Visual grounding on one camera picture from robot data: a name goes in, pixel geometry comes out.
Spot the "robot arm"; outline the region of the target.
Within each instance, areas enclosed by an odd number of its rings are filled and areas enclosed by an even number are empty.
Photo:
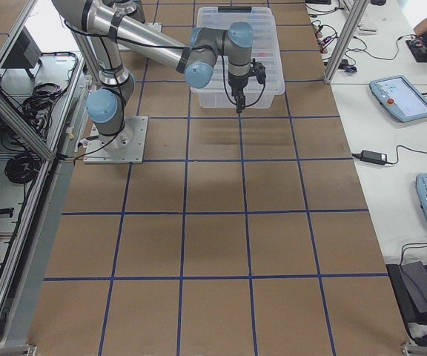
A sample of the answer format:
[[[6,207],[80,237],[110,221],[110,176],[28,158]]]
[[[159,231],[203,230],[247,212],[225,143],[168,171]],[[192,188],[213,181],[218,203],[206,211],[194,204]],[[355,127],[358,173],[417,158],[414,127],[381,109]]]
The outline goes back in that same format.
[[[229,100],[240,114],[246,107],[244,89],[253,76],[265,85],[265,67],[252,58],[254,32],[249,23],[234,22],[226,30],[196,27],[190,44],[153,30],[102,1],[54,1],[59,15],[83,36],[106,39],[113,45],[142,54],[182,73],[192,88],[206,87],[214,73],[217,59],[228,57]]]

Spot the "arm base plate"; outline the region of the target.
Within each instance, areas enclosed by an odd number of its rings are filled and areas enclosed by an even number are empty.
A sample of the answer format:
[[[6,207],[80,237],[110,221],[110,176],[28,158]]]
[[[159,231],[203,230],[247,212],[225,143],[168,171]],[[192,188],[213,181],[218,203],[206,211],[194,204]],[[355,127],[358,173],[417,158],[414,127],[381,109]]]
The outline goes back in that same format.
[[[107,136],[100,136],[97,127],[92,124],[90,133],[98,138],[88,142],[87,155],[83,156],[83,162],[86,164],[142,163],[147,131],[147,116],[125,117],[125,127],[113,141]]]

